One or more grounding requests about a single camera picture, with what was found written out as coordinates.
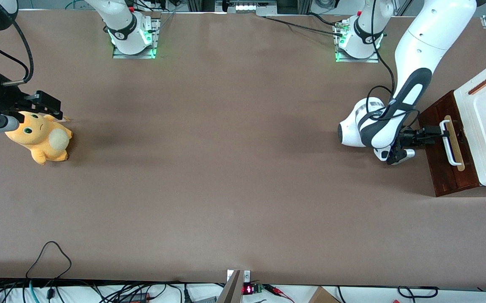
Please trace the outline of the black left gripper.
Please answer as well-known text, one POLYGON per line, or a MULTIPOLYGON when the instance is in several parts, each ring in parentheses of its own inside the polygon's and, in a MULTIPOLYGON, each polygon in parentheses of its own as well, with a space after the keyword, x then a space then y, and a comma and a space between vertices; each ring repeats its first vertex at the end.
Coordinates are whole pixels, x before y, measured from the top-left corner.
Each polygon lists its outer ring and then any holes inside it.
POLYGON ((407 129, 401 132, 401 146, 416 147, 435 144, 435 137, 447 137, 448 131, 440 126, 425 126, 424 129, 407 129))

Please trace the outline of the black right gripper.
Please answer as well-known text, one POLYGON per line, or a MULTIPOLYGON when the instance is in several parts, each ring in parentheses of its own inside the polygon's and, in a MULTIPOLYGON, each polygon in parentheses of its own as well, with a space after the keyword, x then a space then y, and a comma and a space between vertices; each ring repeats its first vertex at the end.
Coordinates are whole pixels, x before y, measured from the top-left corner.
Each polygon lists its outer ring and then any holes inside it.
POLYGON ((56 120, 63 119, 60 100, 42 90, 28 95, 18 86, 3 86, 2 83, 7 80, 8 78, 0 74, 0 114, 27 111, 48 114, 56 120))

